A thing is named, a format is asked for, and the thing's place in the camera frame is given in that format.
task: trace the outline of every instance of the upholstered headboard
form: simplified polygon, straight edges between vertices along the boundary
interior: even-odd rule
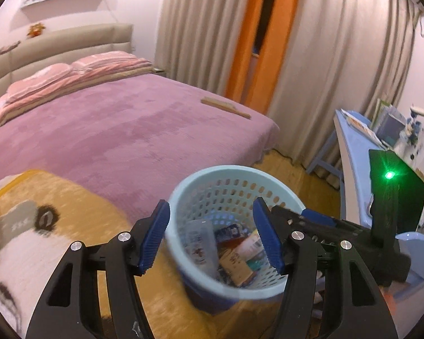
[[[44,33],[0,55],[0,97],[13,82],[57,63],[71,64],[96,53],[131,53],[132,24],[96,24]]]

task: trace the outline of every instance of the snack package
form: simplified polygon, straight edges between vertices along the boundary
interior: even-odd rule
[[[257,276],[257,272],[254,271],[253,274],[251,274],[251,276],[242,283],[240,288],[245,288],[249,286],[256,279],[256,276]]]
[[[261,269],[264,263],[265,256],[266,256],[265,251],[262,250],[256,256],[248,260],[246,264],[251,268],[251,270],[258,271],[259,269]]]
[[[231,279],[231,276],[226,272],[225,269],[220,265],[218,267],[218,281],[226,284],[227,286],[233,286],[235,287],[234,282]]]
[[[257,230],[253,231],[248,238],[235,248],[235,252],[245,261],[253,259],[263,251],[264,246]]]
[[[251,270],[247,263],[234,251],[228,250],[220,259],[220,265],[229,274],[233,283],[240,287],[248,284],[256,272]]]
[[[186,252],[195,265],[211,277],[218,277],[218,253],[213,227],[207,219],[188,221],[185,224]]]
[[[240,224],[234,223],[215,231],[215,240],[218,249],[233,249],[237,247],[244,239],[245,234]]]

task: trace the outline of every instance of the bed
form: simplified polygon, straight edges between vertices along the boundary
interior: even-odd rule
[[[26,40],[0,55],[0,97],[48,65],[130,53],[131,35],[132,25],[99,24]],[[219,98],[147,73],[50,100],[0,126],[0,179],[40,169],[104,197],[135,222],[191,173],[251,166],[274,146],[279,129],[272,120],[240,104],[250,120],[206,106],[204,96]]]

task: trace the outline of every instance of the orange curtain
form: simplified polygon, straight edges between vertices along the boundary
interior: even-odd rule
[[[245,105],[266,114],[283,64],[298,0],[275,0]]]
[[[263,0],[248,0],[240,37],[235,49],[231,73],[226,86],[226,98],[238,103],[242,98],[242,92],[250,66],[251,53],[253,51],[254,38],[258,30],[262,3]]]

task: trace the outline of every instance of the green led light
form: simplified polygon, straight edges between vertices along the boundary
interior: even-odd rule
[[[385,178],[386,178],[386,179],[388,179],[388,180],[390,180],[390,179],[392,179],[395,175],[396,175],[396,173],[395,173],[395,172],[389,171],[389,172],[386,172],[386,173],[385,173]]]

